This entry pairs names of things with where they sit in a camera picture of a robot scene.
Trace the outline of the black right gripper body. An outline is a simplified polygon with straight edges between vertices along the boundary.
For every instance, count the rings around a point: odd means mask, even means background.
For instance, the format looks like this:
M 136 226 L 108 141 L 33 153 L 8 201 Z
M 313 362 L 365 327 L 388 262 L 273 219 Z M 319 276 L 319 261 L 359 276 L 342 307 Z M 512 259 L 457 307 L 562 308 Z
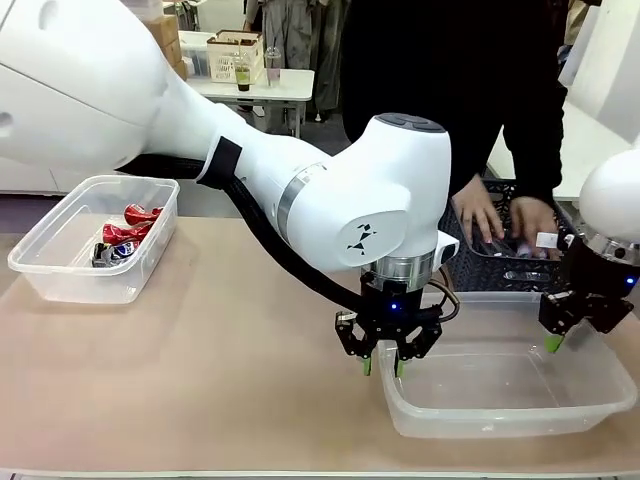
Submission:
M 639 280 L 639 245 L 599 234 L 590 240 L 575 236 L 560 273 L 575 292 L 626 298 Z

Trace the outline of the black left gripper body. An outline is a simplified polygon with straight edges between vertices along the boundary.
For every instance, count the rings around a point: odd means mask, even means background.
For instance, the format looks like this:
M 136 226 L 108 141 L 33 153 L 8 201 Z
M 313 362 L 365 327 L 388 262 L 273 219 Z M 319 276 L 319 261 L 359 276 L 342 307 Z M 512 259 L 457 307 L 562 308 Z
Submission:
M 401 329 L 440 322 L 440 306 L 423 308 L 424 288 L 411 290 L 406 282 L 383 280 L 376 283 L 373 272 L 360 276 L 362 310 L 358 323 L 375 346 L 380 340 L 393 340 Z

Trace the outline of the person's right hand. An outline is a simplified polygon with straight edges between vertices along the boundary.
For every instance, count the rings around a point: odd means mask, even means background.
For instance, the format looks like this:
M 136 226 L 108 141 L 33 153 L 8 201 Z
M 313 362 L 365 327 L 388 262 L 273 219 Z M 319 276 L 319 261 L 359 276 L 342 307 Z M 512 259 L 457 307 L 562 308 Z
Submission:
M 472 241 L 474 226 L 477 226 L 485 243 L 492 243 L 494 238 L 504 238 L 500 217 L 478 174 L 452 197 L 452 201 L 469 242 Z

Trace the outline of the person's left hand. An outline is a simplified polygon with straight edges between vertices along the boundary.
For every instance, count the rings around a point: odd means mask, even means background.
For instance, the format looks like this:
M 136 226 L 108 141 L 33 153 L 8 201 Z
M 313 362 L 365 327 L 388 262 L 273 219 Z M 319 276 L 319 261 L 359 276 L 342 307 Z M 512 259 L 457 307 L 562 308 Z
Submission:
M 558 231 L 554 210 L 537 198 L 522 196 L 511 202 L 510 215 L 513 236 L 524 241 L 531 254 L 540 258 L 544 249 L 536 246 L 537 235 Z

